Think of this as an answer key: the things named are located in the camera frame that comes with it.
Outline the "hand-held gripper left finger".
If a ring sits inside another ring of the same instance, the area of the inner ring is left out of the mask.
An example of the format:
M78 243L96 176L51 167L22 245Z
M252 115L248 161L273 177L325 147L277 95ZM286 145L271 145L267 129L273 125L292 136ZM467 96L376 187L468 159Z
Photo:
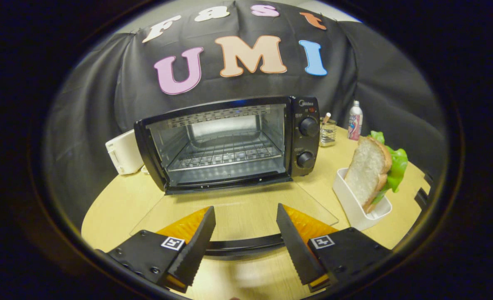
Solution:
M149 288L185 293L193 285L216 226L204 207L160 230L140 230L98 256L126 279Z

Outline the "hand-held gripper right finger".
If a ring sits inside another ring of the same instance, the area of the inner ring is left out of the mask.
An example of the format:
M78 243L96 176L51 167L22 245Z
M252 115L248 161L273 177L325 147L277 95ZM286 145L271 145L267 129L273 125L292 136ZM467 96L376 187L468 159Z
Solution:
M282 203L276 222L298 277L311 292L349 288L392 254L353 227L337 230Z

